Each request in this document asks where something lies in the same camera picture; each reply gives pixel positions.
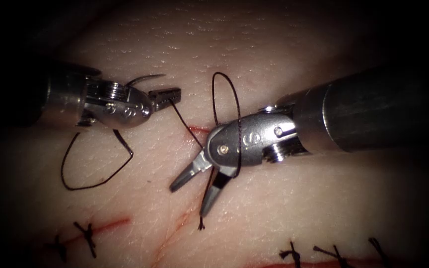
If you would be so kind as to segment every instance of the skin texture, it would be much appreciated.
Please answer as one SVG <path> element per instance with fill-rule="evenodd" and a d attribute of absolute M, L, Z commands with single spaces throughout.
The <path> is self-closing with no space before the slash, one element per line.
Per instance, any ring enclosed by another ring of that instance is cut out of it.
<path fill-rule="evenodd" d="M 187 124 L 210 129 L 214 72 L 232 79 L 245 116 L 285 94 L 390 59 L 378 20 L 366 8 L 324 2 L 128 3 L 55 57 L 96 67 L 121 83 L 164 73 L 137 88 L 180 87 L 177 107 Z M 219 120 L 235 119 L 227 82 L 217 78 L 215 86 Z M 59 171 L 72 132 L 12 130 L 0 140 L 0 230 L 15 256 L 61 267 L 57 251 L 43 246 L 59 235 L 68 267 L 262 267 L 292 264 L 278 253 L 293 241 L 302 262 L 338 266 L 312 250 L 333 252 L 335 244 L 356 267 L 370 267 L 361 260 L 382 267 L 367 241 L 375 237 L 399 267 L 429 262 L 429 159 L 416 149 L 242 168 L 200 232 L 209 172 L 173 194 L 168 190 L 200 150 L 173 109 L 121 134 L 133 160 L 106 185 L 75 192 L 63 187 Z M 204 142 L 205 132 L 195 134 Z M 68 184 L 100 182 L 127 157 L 110 129 L 83 133 L 67 159 Z M 92 223 L 96 259 L 75 221 L 85 230 Z"/>

